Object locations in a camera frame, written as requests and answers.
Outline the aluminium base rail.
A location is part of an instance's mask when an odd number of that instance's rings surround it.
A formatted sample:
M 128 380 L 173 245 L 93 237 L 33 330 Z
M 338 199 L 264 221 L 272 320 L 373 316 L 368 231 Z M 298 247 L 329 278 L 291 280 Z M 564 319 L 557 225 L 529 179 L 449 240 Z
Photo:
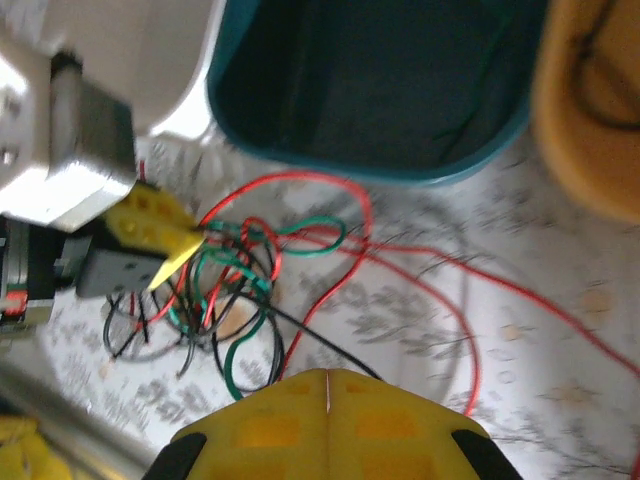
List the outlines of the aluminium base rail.
M 141 480 L 155 459 L 143 444 L 5 362 L 0 400 L 39 421 L 43 436 L 70 462 L 74 480 Z

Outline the teal plastic tray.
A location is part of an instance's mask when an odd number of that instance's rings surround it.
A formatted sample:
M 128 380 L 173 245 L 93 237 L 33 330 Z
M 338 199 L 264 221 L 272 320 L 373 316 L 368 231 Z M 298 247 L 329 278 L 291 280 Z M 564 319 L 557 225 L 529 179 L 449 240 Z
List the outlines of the teal plastic tray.
M 256 157 L 451 184 L 526 127 L 548 0 L 226 0 L 212 115 Z

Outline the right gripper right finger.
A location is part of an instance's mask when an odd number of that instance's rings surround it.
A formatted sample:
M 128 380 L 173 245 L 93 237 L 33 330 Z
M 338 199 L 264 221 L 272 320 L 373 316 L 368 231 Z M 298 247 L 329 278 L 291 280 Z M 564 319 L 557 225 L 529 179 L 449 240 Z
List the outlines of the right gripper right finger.
M 330 480 L 523 480 L 471 418 L 349 370 L 328 372 Z

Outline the white plastic tray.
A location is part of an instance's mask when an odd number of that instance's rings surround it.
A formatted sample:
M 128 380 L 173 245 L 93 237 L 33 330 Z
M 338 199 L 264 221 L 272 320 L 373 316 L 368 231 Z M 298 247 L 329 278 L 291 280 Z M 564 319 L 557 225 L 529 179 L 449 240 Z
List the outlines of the white plastic tray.
M 205 80 L 226 0 L 0 0 L 0 26 L 127 101 L 140 136 L 202 138 Z

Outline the floral tablecloth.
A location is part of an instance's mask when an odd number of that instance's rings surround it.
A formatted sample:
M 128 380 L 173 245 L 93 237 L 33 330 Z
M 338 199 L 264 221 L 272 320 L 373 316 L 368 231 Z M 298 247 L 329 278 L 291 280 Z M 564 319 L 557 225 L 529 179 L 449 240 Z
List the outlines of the floral tablecloth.
M 148 178 L 204 216 L 228 193 L 284 170 L 222 141 L 199 158 L 169 142 L 141 145 Z M 374 241 L 432 247 L 548 299 L 640 368 L 640 227 L 602 220 L 571 202 L 546 171 L 529 132 L 479 173 L 440 188 L 367 186 Z M 312 216 L 362 232 L 360 202 L 322 183 L 276 180 L 227 207 L 275 228 Z M 462 411 L 472 350 L 481 388 L 473 418 L 527 480 L 627 480 L 640 450 L 640 379 L 525 293 L 435 255 L 373 247 L 395 273 L 365 260 L 326 300 L 311 327 L 389 383 Z M 353 264 L 336 252 L 286 255 L 273 302 L 302 320 Z M 111 360 L 106 300 L 56 299 L 37 345 L 67 401 L 159 450 L 179 427 L 233 401 L 212 353 L 200 347 L 179 377 L 187 346 L 159 359 Z

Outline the yellow banana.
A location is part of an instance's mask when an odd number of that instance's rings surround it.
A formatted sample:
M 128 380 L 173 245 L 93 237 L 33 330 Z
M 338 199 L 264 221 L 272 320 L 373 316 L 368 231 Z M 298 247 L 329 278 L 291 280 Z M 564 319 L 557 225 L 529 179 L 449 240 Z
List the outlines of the yellow banana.
M 38 422 L 0 415 L 0 480 L 73 480 L 68 464 L 38 431 Z

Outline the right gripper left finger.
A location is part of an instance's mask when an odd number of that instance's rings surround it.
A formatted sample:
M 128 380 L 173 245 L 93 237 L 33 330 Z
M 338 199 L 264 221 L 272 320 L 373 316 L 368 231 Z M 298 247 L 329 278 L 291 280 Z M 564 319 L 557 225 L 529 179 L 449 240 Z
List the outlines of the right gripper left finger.
M 142 480 L 328 480 L 328 379 L 310 370 L 179 430 Z

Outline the orange plastic tray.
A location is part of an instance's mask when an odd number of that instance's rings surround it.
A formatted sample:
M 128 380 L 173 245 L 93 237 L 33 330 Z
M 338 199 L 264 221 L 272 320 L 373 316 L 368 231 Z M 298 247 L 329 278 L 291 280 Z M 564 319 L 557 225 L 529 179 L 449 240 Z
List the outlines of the orange plastic tray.
M 575 200 L 640 225 L 640 0 L 551 0 L 533 131 Z

